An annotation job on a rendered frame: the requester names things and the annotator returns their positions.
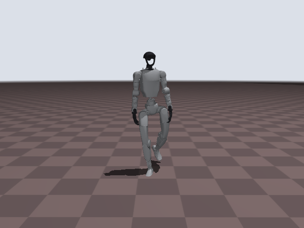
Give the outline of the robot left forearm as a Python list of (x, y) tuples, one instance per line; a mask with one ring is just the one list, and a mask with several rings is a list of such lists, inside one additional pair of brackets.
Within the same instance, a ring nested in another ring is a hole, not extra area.
[(165, 101), (166, 101), (166, 105), (167, 105), (167, 108), (168, 106), (170, 105), (171, 108), (172, 108), (172, 105), (171, 105), (171, 98), (170, 98), (170, 92), (166, 95), (164, 95), (164, 98), (165, 98)]

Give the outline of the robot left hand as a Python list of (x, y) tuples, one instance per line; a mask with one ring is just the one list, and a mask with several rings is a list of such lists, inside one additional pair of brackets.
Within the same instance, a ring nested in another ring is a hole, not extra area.
[(173, 109), (171, 109), (171, 106), (169, 105), (169, 106), (168, 106), (168, 111), (169, 111), (169, 115), (170, 115), (170, 117), (168, 118), (168, 120), (169, 120), (169, 121), (168, 121), (167, 123), (169, 123), (169, 122), (171, 121), (171, 117), (172, 117), (172, 110), (173, 110)]

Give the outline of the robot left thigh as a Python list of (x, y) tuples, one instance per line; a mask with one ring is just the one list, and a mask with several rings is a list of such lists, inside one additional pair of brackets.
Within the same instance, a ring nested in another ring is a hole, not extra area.
[(158, 133), (159, 139), (163, 140), (167, 138), (169, 132), (169, 114), (168, 110), (164, 106), (158, 106), (159, 114), (160, 114), (160, 124), (161, 124), (161, 132)]

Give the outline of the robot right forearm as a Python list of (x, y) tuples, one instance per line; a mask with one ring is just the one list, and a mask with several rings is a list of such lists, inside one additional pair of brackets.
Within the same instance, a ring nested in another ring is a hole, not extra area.
[(137, 105), (138, 105), (138, 97), (133, 96), (133, 92), (132, 92), (132, 109), (131, 109), (132, 112), (133, 109), (136, 109), (137, 111)]

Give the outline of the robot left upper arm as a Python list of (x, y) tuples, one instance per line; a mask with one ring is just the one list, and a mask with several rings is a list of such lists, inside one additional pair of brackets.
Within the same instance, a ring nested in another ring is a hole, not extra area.
[(160, 81), (162, 86), (162, 93), (168, 94), (170, 92), (169, 88), (167, 87), (167, 80), (166, 80), (166, 73), (164, 71), (160, 72)]

